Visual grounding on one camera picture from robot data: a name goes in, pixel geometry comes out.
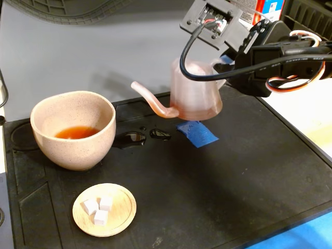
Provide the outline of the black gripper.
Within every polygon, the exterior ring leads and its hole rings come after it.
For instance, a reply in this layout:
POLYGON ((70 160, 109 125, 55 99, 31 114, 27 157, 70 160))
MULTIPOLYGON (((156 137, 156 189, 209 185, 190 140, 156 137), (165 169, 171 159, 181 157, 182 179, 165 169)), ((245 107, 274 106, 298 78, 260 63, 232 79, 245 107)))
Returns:
MULTIPOLYGON (((219 57, 220 63, 213 65, 216 75, 233 76, 234 69, 250 67, 282 57, 281 42, 287 41, 290 32, 291 30, 283 21, 259 21, 243 40, 235 62, 226 54, 219 57)), ((277 66, 238 75, 227 81, 243 94, 265 98, 271 94, 266 88, 266 80, 279 75, 281 75, 281 67, 277 66)))

